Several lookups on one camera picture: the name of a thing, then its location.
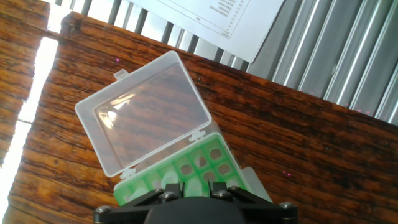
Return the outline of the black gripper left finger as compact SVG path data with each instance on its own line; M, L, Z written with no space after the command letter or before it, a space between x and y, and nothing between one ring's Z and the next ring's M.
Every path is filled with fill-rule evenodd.
M184 183L166 184L118 207L102 205L93 210L93 223L144 223L149 212L166 202L184 198Z

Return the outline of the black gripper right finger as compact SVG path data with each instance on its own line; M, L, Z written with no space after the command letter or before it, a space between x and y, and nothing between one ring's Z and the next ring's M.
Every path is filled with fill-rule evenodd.
M210 197L226 202L221 210L228 217L242 218L241 223L298 223L298 205L292 202L276 205L241 187L227 187L225 182L211 182Z

